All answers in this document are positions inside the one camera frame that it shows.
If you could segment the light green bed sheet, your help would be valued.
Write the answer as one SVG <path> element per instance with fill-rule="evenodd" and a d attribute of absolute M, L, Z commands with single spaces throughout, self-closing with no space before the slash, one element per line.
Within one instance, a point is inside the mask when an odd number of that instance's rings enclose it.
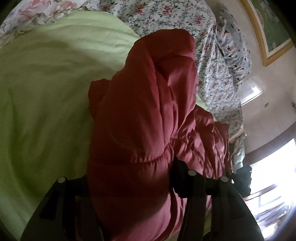
<path fill-rule="evenodd" d="M 15 239 L 58 178 L 87 177 L 90 85 L 121 71 L 140 38 L 112 14 L 74 11 L 1 50 L 1 222 Z"/>

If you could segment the blue cherry print pillow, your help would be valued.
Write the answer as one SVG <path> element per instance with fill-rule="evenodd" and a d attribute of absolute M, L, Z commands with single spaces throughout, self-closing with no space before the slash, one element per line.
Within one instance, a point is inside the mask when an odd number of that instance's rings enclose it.
<path fill-rule="evenodd" d="M 225 4 L 220 7 L 217 18 L 216 40 L 236 89 L 250 73 L 251 58 L 241 27 Z"/>

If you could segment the red quilted puffer coat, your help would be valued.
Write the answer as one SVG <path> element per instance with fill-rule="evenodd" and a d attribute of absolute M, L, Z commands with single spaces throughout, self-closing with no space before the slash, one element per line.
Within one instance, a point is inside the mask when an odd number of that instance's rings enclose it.
<path fill-rule="evenodd" d="M 94 119 L 87 178 L 111 240 L 165 240 L 177 233 L 186 201 L 170 190 L 174 157 L 204 177 L 231 170 L 229 127 L 196 105 L 194 47 L 160 30 L 140 38 L 123 69 L 88 92 Z"/>

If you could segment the gold framed wall picture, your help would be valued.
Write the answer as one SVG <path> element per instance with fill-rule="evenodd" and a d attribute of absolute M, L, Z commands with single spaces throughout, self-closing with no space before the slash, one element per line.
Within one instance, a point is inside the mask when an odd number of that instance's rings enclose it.
<path fill-rule="evenodd" d="M 262 65 L 267 67 L 293 47 L 293 42 L 267 1 L 240 0 L 253 27 Z"/>

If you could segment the large rose floral pillow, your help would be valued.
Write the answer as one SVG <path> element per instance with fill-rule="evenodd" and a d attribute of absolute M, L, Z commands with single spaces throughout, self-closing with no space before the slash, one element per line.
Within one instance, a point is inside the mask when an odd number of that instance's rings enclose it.
<path fill-rule="evenodd" d="M 1 23 L 1 47 L 35 27 L 55 22 L 91 1 L 20 1 Z"/>

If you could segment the small floral pattern quilt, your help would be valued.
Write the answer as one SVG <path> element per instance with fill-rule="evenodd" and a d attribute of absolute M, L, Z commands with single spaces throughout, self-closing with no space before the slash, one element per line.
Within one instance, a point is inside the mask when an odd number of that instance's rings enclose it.
<path fill-rule="evenodd" d="M 217 121 L 229 126 L 234 137 L 243 126 L 240 100 L 231 73 L 216 42 L 216 18 L 205 1 L 87 1 L 91 11 L 105 11 L 119 18 L 140 37 L 156 31 L 186 33 L 191 41 L 173 36 L 181 49 L 194 47 L 196 94 Z"/>

